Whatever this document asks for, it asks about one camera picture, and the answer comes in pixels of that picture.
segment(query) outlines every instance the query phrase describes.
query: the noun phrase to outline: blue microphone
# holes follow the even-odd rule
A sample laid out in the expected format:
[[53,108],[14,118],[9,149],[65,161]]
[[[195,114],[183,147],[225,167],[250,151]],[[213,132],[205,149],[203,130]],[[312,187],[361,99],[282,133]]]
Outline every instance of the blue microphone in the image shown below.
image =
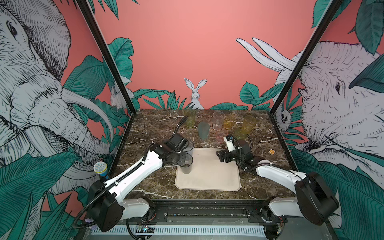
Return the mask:
[[93,165],[93,170],[95,171],[95,173],[99,174],[102,177],[105,177],[106,179],[109,179],[107,168],[107,164],[101,161]]

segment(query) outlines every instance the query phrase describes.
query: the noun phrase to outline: beige tray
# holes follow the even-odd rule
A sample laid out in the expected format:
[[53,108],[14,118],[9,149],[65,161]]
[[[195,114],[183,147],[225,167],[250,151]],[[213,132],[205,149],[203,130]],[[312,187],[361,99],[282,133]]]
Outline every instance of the beige tray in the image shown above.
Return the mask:
[[193,164],[189,174],[177,167],[175,185],[179,189],[240,190],[239,170],[235,162],[220,162],[214,148],[194,148]]

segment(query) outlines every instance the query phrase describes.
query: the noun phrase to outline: countertop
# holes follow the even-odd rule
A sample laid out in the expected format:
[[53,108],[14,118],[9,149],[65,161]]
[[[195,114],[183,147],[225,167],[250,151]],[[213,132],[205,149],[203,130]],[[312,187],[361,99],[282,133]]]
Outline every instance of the countertop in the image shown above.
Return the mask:
[[[215,130],[211,127],[206,140],[201,140],[197,130],[197,124],[201,121],[211,122],[214,110],[198,110],[196,113],[195,127],[187,128],[183,125],[179,129],[184,137],[191,139],[195,147],[225,148],[225,144],[219,144],[215,140]],[[249,134],[253,141],[253,153],[271,162],[291,169],[275,129],[266,111],[233,111],[236,124],[229,129],[240,127],[243,116],[252,115],[257,118],[257,124]],[[137,111],[129,132],[127,141],[117,162],[114,175],[122,173],[132,164],[138,161],[144,153],[146,146],[152,141],[157,142],[169,138],[176,125],[183,117],[183,110],[166,109],[140,109]],[[267,199],[271,196],[292,197],[294,194],[287,188],[272,180],[255,176],[239,170],[241,189],[236,192],[215,190],[185,190],[175,186],[176,166],[163,166],[150,174],[139,183],[126,198],[136,198],[146,195],[152,199]]]

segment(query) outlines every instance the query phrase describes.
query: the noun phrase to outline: rabbit drawing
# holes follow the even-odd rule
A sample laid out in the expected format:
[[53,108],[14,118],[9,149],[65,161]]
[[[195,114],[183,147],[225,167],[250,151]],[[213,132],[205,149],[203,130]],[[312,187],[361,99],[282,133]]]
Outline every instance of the rabbit drawing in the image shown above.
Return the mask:
[[193,109],[204,109],[204,107],[199,102],[199,98],[200,98],[199,88],[204,86],[204,84],[207,83],[207,80],[206,79],[201,80],[196,88],[189,79],[184,78],[184,80],[185,80],[185,83],[187,84],[187,87],[192,89],[192,99],[191,99],[192,104],[191,104],[191,106],[194,105],[192,108]]

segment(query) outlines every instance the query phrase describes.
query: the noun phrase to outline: microphone head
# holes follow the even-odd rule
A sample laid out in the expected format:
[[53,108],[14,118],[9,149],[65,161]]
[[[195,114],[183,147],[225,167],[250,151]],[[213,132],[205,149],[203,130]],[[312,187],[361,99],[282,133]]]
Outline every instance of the microphone head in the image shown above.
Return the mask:
[[105,162],[100,161],[93,165],[93,170],[95,171],[95,173],[100,174],[100,176],[104,177],[108,174],[107,167],[108,166]]

